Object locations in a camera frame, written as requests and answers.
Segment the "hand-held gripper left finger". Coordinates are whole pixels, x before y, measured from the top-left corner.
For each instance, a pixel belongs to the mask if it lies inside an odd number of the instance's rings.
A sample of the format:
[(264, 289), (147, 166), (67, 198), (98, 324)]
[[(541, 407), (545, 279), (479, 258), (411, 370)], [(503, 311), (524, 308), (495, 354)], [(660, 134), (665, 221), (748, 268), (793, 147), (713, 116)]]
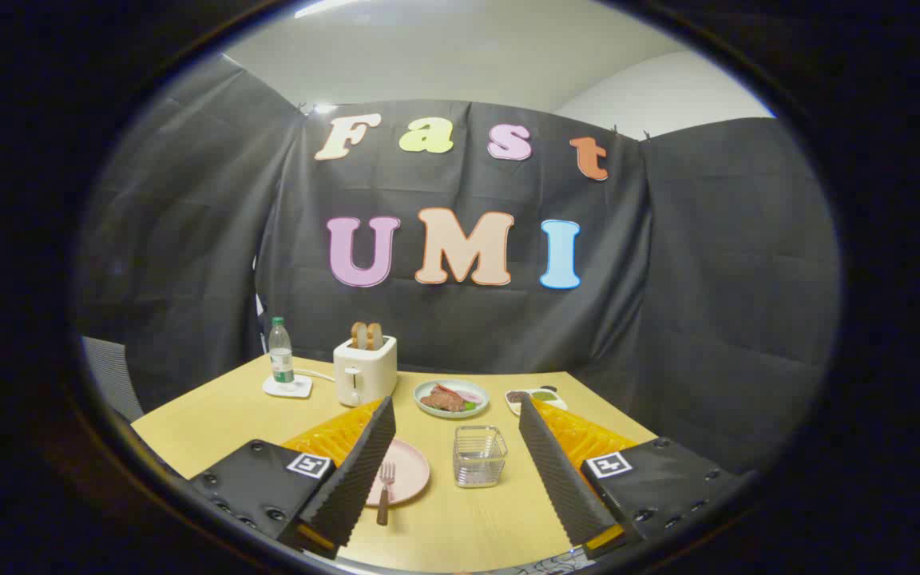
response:
[(188, 484), (282, 545), (335, 559), (360, 519), (395, 432), (393, 400), (386, 396), (282, 445), (248, 441)]

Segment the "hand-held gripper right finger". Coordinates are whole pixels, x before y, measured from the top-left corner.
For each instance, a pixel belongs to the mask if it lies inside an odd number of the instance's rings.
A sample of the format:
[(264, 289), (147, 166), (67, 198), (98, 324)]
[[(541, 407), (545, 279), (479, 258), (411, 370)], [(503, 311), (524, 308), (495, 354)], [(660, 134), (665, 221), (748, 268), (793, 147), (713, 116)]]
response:
[(567, 538), (589, 559), (667, 537), (751, 480), (674, 440), (636, 443), (532, 396), (519, 430)]

